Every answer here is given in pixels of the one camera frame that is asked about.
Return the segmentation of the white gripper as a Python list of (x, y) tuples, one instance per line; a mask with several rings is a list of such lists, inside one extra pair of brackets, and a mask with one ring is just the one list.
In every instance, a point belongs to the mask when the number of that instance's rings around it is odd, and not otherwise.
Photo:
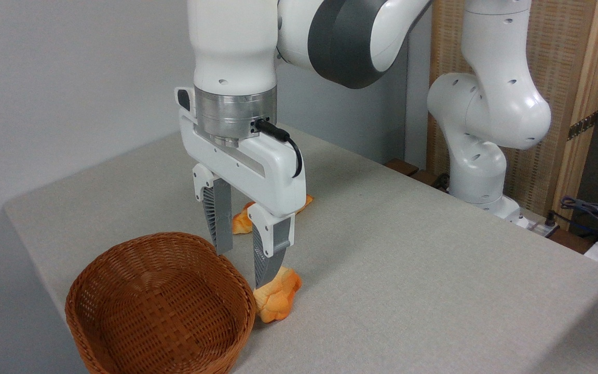
[(195, 196), (218, 255), (233, 248), (230, 184), (258, 203), (248, 215), (255, 289), (260, 289), (273, 281), (294, 244), (294, 212), (306, 197), (305, 175), (296, 176), (295, 150), (255, 127), (258, 120), (276, 120), (276, 89), (224, 96), (177, 87), (174, 95), (183, 144), (200, 163), (193, 168)]

